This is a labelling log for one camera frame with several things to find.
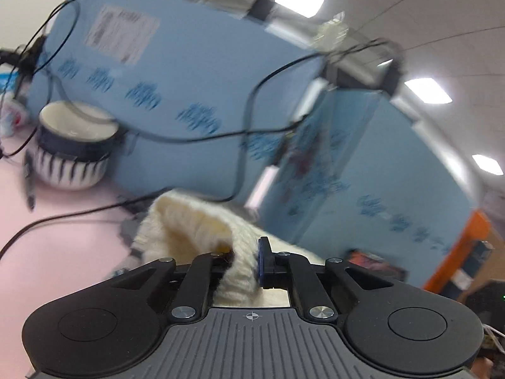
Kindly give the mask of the cream knitted sweater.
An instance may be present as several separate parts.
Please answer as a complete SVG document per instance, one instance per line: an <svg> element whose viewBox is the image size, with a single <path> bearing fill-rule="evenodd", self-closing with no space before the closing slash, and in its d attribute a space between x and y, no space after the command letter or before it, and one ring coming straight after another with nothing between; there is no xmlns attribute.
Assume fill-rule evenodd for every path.
<svg viewBox="0 0 505 379"><path fill-rule="evenodd" d="M232 253L231 266L213 294L213 304L225 307L286 307L286 291L264 290L257 281L258 240L267 237L274 252L288 251L310 263L324 260L301 247L252 225L221 204L168 191L152 203L133 242L144 263L172 257L189 264L205 253Z"/></svg>

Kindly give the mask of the smartphone playing video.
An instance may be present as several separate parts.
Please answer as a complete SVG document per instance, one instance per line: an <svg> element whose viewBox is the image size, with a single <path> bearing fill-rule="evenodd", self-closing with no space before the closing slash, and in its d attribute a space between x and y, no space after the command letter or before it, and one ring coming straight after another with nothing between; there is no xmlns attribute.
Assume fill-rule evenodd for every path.
<svg viewBox="0 0 505 379"><path fill-rule="evenodd" d="M408 277L408 272L405 269L397 267L387 262L382 257L370 252L360 251L357 249L349 250L346 253L346 261L361 266L362 268L377 272L380 275L393 278L397 281L405 282Z"/></svg>

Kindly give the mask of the light blue foam board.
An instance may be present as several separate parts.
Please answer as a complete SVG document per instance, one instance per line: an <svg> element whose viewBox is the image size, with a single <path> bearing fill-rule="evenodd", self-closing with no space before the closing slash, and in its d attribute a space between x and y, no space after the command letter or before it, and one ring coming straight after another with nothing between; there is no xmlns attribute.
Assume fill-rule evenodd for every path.
<svg viewBox="0 0 505 379"><path fill-rule="evenodd" d="M112 180L244 201L264 161L254 140L292 122L322 58L258 23L188 0L68 0L27 101L109 112L126 129Z"/></svg>

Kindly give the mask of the striped ceramic bowl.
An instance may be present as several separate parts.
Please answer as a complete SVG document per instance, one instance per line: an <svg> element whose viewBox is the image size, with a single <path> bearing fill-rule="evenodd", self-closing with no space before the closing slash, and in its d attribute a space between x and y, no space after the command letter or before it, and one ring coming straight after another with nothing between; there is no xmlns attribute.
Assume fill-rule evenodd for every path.
<svg viewBox="0 0 505 379"><path fill-rule="evenodd" d="M98 107L51 102L39 112L34 169L51 187L80 191L98 184L114 151L119 124Z"/></svg>

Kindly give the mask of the orange printed board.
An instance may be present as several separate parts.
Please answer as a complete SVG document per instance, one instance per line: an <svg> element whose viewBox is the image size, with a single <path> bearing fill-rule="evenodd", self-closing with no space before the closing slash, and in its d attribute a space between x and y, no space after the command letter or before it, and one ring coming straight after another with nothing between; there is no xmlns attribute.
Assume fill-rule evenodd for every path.
<svg viewBox="0 0 505 379"><path fill-rule="evenodd" d="M462 266L478 240L485 240L491 224L483 210L474 210L463 229L459 240L450 248L436 272L424 284L428 292L440 293L457 269Z"/></svg>

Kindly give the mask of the black pen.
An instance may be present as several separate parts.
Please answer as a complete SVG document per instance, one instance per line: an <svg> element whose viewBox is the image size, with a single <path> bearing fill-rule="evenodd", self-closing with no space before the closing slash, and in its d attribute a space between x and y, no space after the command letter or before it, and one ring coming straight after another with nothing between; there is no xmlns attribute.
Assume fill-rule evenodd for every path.
<svg viewBox="0 0 505 379"><path fill-rule="evenodd" d="M33 155L26 151L23 160L24 190L27 200L27 207L33 211L36 203L35 196L35 171L33 166Z"/></svg>

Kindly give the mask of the cartoon dog printed cloth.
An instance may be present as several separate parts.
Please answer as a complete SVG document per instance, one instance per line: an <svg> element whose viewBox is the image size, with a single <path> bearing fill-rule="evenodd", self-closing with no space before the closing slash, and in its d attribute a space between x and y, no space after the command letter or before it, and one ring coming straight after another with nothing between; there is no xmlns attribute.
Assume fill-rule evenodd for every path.
<svg viewBox="0 0 505 379"><path fill-rule="evenodd" d="M504 361L504 333L488 324L482 324L484 338L479 349L478 355L482 358L488 358L493 362Z"/></svg>

